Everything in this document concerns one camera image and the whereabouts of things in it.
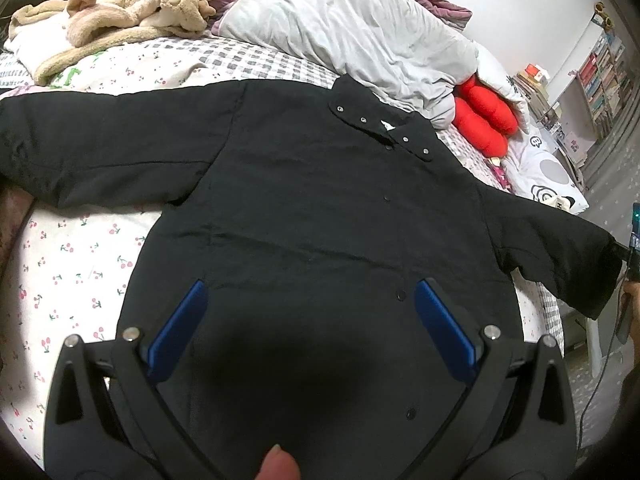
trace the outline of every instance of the gray circle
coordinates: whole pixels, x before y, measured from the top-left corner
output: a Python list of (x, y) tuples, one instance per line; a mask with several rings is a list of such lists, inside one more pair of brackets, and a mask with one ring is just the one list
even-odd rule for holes
[(553, 180), (558, 184), (569, 183), (569, 175), (566, 174), (566, 171), (557, 160), (546, 158), (540, 162), (540, 171), (542, 171), (542, 174), (549, 180)]
[(134, 341), (140, 337), (140, 330), (135, 326), (130, 326), (129, 328), (124, 329), (122, 332), (122, 338), (127, 341)]
[(549, 348), (553, 348), (558, 344), (558, 342), (556, 341), (556, 338), (550, 334), (544, 335), (542, 337), (542, 342), (545, 344), (545, 346), (548, 346)]
[(484, 327), (484, 335), (487, 336), (491, 340), (496, 340), (500, 337), (502, 332), (495, 325), (487, 325)]
[(73, 348), (80, 342), (80, 336), (78, 334), (72, 334), (65, 339), (65, 346), (67, 348)]

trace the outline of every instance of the white blanket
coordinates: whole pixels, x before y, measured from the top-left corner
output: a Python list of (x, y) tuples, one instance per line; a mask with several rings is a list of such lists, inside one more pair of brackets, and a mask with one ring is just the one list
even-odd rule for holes
[(238, 0), (220, 35), (347, 73), (441, 130), (478, 66), (473, 43), (413, 0)]

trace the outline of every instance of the gray floor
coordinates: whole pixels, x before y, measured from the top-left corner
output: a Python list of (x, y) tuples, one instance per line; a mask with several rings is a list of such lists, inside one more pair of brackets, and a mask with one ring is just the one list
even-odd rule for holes
[[(630, 341), (609, 358), (602, 382), (584, 417), (582, 447), (595, 444), (610, 427), (618, 408), (622, 380), (633, 368), (634, 349)], [(575, 420), (579, 424), (598, 378), (591, 377), (586, 345), (569, 352), (564, 360), (574, 394)]]

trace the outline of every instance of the bed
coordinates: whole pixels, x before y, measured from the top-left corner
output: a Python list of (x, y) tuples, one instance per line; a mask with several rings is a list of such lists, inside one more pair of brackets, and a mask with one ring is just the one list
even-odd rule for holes
[[(124, 93), (226, 79), (279, 78), (330, 88), (337, 73), (327, 63), (292, 56), (264, 44), (211, 33), (197, 40), (160, 38), (113, 47), (65, 69), (47, 90)], [(41, 91), (11, 53), (0, 55), (3, 95)], [(438, 133), (474, 176), (502, 186), (484, 158), (455, 127)], [(44, 414), (58, 349), (70, 333), (85, 341), (115, 336), (127, 284), (145, 237), (160, 216), (159, 205), (107, 210), (86, 206), (55, 210), (36, 202), (16, 226), (0, 283), (0, 413), (16, 439), (41, 466)], [(557, 300), (517, 272), (514, 286), (524, 335), (551, 333), (562, 348)]]

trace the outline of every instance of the checkered fabric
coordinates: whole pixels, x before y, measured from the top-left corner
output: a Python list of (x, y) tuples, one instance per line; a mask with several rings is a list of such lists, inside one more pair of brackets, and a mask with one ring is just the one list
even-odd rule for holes
[[(202, 63), (238, 79), (286, 79), (330, 88), (338, 77), (335, 73), (315, 63), (284, 54), (283, 52), (229, 38), (205, 34), (197, 40), (159, 38), (141, 43), (144, 48), (175, 49), (199, 55)], [(23, 65), (13, 54), (0, 54), (0, 88), (14, 88), (33, 84)], [(489, 186), (501, 189), (484, 158), (462, 135), (450, 126), (438, 133), (438, 137), (473, 175)], [(560, 348), (564, 348), (564, 333), (560, 319), (558, 300), (542, 285), (538, 293), (543, 307), (547, 331)]]

